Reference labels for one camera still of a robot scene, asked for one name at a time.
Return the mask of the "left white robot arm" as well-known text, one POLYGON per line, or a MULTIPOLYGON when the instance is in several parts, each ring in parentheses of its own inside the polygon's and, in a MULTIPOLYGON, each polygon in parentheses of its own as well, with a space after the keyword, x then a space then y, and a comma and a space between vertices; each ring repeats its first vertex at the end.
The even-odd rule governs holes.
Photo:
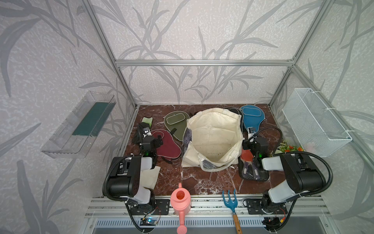
POLYGON ((138 124, 133 139, 140 148, 140 155, 129 155, 113 158, 105 176, 102 194, 110 200, 123 201, 129 207, 129 213, 149 214, 156 209, 156 201, 152 189, 140 185, 141 172, 154 169, 157 164, 157 148, 162 138, 151 134, 151 126, 142 122, 138 124))

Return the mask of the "beige canvas tote bag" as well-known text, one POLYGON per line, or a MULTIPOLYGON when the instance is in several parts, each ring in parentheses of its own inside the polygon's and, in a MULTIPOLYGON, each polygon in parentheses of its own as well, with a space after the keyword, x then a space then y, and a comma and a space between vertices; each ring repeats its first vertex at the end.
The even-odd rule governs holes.
POLYGON ((238 164, 244 140, 242 116, 229 109, 211 108, 187 121, 181 166, 219 172, 238 164))

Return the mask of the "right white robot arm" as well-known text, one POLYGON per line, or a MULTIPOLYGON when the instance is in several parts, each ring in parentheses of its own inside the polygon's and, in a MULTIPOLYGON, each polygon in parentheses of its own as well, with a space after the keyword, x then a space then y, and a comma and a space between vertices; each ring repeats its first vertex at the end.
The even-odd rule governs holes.
POLYGON ((268 142, 260 137, 260 129, 247 128, 248 139, 242 144, 239 157, 239 175, 244 180, 266 182, 271 171, 281 171, 285 180, 264 192, 260 199, 245 199, 243 205, 249 214, 275 214, 286 211, 288 202, 319 194, 333 182, 333 171, 321 157, 304 151, 287 149, 268 154, 268 142))

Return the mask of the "maroon paddle case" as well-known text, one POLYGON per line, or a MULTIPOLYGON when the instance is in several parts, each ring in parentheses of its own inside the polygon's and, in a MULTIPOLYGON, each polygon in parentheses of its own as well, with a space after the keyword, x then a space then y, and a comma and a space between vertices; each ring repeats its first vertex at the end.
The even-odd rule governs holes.
POLYGON ((157 148, 157 155, 166 160, 177 160, 180 158, 182 150, 178 144, 175 143, 173 136, 167 130, 157 129, 151 131, 153 137, 161 137, 163 144, 157 148))

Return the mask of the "clear case red paddles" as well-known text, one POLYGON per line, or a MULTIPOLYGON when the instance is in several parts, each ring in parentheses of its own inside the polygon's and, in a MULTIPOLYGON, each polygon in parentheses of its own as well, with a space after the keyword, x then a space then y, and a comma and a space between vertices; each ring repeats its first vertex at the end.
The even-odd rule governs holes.
POLYGON ((250 150, 242 150, 239 157, 239 175, 244 180, 267 181, 269 172, 261 169, 250 150))

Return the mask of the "olive green paddle case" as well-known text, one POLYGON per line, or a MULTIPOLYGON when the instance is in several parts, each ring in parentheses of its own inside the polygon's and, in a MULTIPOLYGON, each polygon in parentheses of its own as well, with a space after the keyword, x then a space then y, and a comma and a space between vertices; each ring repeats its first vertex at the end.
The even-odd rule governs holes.
POLYGON ((189 114, 184 111, 170 112, 164 117, 164 125, 176 140, 182 142, 189 118, 189 114))

